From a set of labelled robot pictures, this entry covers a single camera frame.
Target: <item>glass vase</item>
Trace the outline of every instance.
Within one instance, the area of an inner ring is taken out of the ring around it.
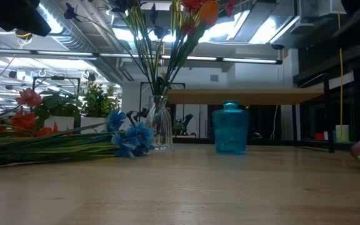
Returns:
[[[152,145],[155,149],[172,150],[172,120],[165,105],[168,101],[167,96],[153,96],[151,98],[152,107],[146,119],[146,126],[154,129],[154,140]]]
[[[212,114],[216,152],[245,154],[248,111],[238,109],[238,101],[224,101],[223,106],[223,110],[214,111]]]

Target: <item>wooden shelf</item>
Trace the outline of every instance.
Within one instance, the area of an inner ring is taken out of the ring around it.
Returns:
[[[172,104],[222,104],[237,100],[243,105],[293,105],[323,95],[322,89],[280,90],[169,90],[167,99]]]

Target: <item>black table leg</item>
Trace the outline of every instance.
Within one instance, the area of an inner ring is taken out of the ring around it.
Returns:
[[[295,105],[292,105],[292,135],[294,136],[294,146],[298,146],[298,134],[297,134],[297,115]]]
[[[331,114],[331,105],[330,105],[330,86],[329,86],[329,77],[327,74],[323,74],[323,86],[324,86],[324,103],[326,107],[326,127],[327,134],[329,137],[329,153],[334,153],[334,133],[332,126],[332,114]]]

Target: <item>table surface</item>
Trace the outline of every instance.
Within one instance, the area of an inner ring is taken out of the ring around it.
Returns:
[[[1,166],[0,224],[360,224],[360,164],[348,152],[175,148]]]
[[[172,104],[222,104],[237,100],[242,105],[294,105],[323,95],[323,89],[292,88],[279,90],[192,90],[170,89],[167,100]]]

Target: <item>turquoise vase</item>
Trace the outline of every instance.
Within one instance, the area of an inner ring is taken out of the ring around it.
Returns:
[[[238,101],[224,101],[224,109],[212,114],[217,153],[246,153],[249,114],[238,109],[238,104]]]

